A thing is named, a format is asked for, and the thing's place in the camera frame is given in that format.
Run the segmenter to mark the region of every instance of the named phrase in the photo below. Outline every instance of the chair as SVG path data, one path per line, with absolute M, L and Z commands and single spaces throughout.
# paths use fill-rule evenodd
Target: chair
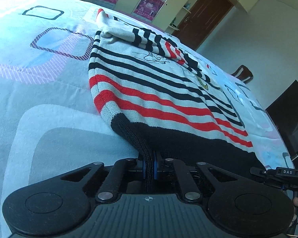
M 245 84 L 249 83 L 253 79 L 252 72 L 245 65 L 239 66 L 237 71 L 231 75 L 238 78 L 239 80 L 243 81 Z

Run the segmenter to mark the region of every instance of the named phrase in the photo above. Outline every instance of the corner shelf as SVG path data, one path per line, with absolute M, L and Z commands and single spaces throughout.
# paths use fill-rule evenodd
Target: corner shelf
M 185 9 L 188 13 L 191 13 L 187 8 L 182 7 L 182 9 Z
M 179 30 L 178 28 L 173 27 L 173 26 L 171 26 L 171 25 L 169 25 L 169 28 L 172 28 L 172 29 L 174 29 L 174 30 Z

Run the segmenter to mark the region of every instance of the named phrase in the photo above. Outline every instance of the door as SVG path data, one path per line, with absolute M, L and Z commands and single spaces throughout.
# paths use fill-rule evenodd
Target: door
M 232 6 L 228 0 L 197 0 L 191 14 L 187 14 L 177 27 L 179 31 L 174 31 L 173 35 L 196 50 Z

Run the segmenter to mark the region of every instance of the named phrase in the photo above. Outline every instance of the bed sheet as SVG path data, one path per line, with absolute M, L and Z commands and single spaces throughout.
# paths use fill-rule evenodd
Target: bed sheet
M 79 0 L 0 0 L 0 237 L 10 235 L 4 199 L 28 184 L 93 161 L 137 157 L 93 104 L 88 63 L 99 6 Z M 124 21 L 151 28 L 121 13 Z M 292 166 L 269 117 L 249 89 L 207 59 L 267 168 Z

